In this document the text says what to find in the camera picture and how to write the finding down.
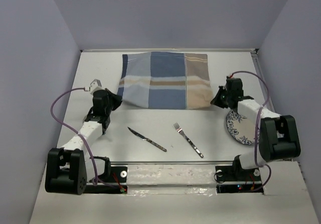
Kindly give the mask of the blue beige plaid cloth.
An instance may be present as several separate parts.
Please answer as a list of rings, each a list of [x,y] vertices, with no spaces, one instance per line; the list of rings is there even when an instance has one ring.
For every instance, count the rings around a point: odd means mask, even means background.
[[[211,105],[208,56],[197,53],[124,54],[118,95],[147,109],[199,109]]]

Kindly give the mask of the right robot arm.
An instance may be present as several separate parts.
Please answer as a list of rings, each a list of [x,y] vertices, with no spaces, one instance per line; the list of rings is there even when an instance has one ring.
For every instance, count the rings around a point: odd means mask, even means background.
[[[228,132],[238,142],[254,147],[251,152],[234,158],[227,173],[235,179],[242,180],[250,170],[269,162],[300,155],[295,118],[272,112],[254,98],[245,96],[240,78],[227,77],[211,104],[230,109],[226,116]]]

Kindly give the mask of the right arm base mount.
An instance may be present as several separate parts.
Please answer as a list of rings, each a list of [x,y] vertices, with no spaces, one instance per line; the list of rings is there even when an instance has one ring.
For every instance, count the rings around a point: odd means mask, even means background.
[[[218,194],[259,192],[262,179],[258,168],[240,171],[236,173],[232,166],[216,166],[214,180],[217,183],[216,191]]]

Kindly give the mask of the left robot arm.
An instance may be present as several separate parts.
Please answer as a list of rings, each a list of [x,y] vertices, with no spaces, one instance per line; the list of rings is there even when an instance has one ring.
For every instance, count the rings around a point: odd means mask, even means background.
[[[86,188],[87,169],[85,155],[89,154],[94,176],[90,178],[94,186],[110,178],[111,169],[105,164],[96,164],[90,144],[106,133],[110,124],[110,114],[120,107],[122,97],[108,89],[92,93],[92,107],[86,115],[81,129],[76,130],[60,121],[53,113],[56,101],[51,105],[53,119],[75,133],[75,136],[60,148],[52,148],[47,155],[45,190],[49,193],[81,195]]]

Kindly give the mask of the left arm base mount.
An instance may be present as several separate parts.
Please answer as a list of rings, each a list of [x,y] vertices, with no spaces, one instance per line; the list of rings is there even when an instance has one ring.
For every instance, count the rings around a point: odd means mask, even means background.
[[[127,194],[126,166],[112,166],[109,176],[102,174],[98,176],[98,184],[94,186],[92,181],[87,183],[85,194]]]

